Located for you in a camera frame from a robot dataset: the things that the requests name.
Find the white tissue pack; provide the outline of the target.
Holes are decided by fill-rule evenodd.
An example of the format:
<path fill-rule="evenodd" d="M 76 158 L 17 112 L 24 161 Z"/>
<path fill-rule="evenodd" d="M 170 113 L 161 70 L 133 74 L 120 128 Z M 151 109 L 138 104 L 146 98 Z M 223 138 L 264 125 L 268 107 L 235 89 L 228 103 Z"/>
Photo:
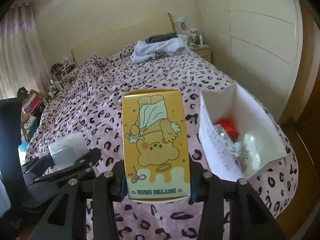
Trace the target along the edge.
<path fill-rule="evenodd" d="M 57 170 L 73 166 L 83 155 L 89 152 L 81 132 L 70 134 L 48 146 Z"/>

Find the yellow butter bear box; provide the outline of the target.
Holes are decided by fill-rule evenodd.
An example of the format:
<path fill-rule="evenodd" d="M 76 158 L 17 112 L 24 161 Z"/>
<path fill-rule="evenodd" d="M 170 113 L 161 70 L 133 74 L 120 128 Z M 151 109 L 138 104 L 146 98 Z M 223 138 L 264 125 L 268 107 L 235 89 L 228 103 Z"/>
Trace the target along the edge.
<path fill-rule="evenodd" d="M 121 122 L 129 198 L 166 203 L 190 196 L 188 139 L 180 91 L 126 93 Z"/>

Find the brown plush toy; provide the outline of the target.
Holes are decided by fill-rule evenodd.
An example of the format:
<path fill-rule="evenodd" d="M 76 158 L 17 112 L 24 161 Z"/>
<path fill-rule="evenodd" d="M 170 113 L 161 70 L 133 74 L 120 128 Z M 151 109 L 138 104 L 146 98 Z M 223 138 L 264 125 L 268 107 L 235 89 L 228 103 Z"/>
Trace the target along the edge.
<path fill-rule="evenodd" d="M 29 113 L 22 114 L 21 116 L 21 130 L 26 132 L 33 125 L 33 116 Z"/>

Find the cluttered shelf with bottles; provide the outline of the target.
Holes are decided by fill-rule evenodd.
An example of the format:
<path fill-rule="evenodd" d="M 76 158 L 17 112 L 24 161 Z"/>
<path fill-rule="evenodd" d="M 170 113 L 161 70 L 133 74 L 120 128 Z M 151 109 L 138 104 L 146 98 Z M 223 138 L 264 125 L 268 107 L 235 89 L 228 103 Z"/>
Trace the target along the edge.
<path fill-rule="evenodd" d="M 69 73 L 76 68 L 74 59 L 64 59 L 62 63 L 54 63 L 51 66 L 51 79 L 50 83 L 55 89 L 60 92 L 65 86 L 69 84 Z"/>

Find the wooden nightstand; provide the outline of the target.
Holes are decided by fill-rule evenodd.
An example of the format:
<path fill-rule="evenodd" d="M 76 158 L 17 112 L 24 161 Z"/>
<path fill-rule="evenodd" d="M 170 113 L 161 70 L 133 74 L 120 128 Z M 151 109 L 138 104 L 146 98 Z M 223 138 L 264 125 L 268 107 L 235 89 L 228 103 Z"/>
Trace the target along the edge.
<path fill-rule="evenodd" d="M 210 46 L 204 44 L 199 46 L 189 46 L 189 49 L 195 52 L 197 55 L 208 61 L 212 62 L 212 52 Z"/>

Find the pink white storage box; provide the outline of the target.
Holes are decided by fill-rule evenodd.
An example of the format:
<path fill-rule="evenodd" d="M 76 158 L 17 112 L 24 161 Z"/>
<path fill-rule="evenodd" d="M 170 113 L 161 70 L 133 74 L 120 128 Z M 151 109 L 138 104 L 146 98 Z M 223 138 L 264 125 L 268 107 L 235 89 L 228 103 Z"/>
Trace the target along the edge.
<path fill-rule="evenodd" d="M 32 94 L 31 97 L 22 106 L 24 113 L 31 113 L 40 103 L 39 98 L 36 94 Z"/>

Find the dark green cap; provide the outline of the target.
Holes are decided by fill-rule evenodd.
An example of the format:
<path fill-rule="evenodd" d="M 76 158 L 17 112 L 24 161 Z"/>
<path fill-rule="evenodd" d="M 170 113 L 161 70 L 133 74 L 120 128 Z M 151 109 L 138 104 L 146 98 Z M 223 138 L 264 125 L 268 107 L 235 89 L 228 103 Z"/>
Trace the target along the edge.
<path fill-rule="evenodd" d="M 29 94 L 29 91 L 25 87 L 21 87 L 17 91 L 17 97 L 24 100 Z"/>

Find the silver foil bag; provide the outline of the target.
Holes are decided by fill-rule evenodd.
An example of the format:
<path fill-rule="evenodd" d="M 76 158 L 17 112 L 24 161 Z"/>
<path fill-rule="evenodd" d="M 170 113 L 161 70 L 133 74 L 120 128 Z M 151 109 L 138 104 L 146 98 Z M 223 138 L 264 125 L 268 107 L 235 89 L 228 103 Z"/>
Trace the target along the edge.
<path fill-rule="evenodd" d="M 230 153 L 234 159 L 238 159 L 240 152 L 240 142 L 233 142 L 221 125 L 214 125 L 216 132 L 215 141 L 217 142 L 218 148 L 223 153 Z"/>

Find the red cube box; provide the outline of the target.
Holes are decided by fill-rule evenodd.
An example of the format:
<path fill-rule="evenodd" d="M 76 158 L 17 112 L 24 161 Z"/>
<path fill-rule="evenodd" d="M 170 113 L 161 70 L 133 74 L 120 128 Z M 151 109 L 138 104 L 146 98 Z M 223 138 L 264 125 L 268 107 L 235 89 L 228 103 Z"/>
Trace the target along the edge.
<path fill-rule="evenodd" d="M 239 132 L 236 129 L 236 125 L 234 124 L 234 122 L 228 119 L 220 119 L 215 124 L 220 125 L 226 131 L 233 142 L 238 140 Z"/>

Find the white curtain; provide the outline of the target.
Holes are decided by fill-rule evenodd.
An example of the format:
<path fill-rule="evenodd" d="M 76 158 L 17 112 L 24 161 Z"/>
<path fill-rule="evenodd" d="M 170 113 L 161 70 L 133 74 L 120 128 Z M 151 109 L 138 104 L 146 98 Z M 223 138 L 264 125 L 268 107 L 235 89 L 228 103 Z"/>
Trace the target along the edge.
<path fill-rule="evenodd" d="M 1 99 L 14 98 L 21 87 L 46 92 L 49 80 L 33 7 L 10 8 L 1 20 Z"/>

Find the pile of folded clothes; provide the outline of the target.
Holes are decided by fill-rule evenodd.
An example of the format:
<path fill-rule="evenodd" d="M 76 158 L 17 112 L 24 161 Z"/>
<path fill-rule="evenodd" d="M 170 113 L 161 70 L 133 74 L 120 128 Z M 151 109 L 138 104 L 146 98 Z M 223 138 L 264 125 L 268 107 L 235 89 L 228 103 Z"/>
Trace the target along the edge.
<path fill-rule="evenodd" d="M 162 34 L 139 40 L 130 59 L 133 64 L 189 53 L 188 45 L 176 34 Z"/>

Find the wooden headboard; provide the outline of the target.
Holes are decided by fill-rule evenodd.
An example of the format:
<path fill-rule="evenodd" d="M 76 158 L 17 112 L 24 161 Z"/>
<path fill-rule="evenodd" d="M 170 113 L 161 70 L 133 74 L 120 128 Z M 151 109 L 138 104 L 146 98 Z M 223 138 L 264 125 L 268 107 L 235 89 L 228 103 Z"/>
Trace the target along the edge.
<path fill-rule="evenodd" d="M 148 20 L 129 27 L 107 29 L 72 48 L 71 54 L 76 64 L 80 65 L 93 55 L 108 56 L 138 40 L 174 31 L 175 25 L 170 13 L 155 14 Z"/>

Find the white packet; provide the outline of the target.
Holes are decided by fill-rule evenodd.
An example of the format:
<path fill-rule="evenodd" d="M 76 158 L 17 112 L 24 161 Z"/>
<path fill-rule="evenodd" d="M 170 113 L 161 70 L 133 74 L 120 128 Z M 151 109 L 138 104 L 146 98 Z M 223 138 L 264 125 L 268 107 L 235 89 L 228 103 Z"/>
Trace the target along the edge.
<path fill-rule="evenodd" d="M 238 147 L 238 162 L 243 172 L 255 171 L 260 167 L 261 159 L 255 141 L 254 135 L 245 134 Z"/>

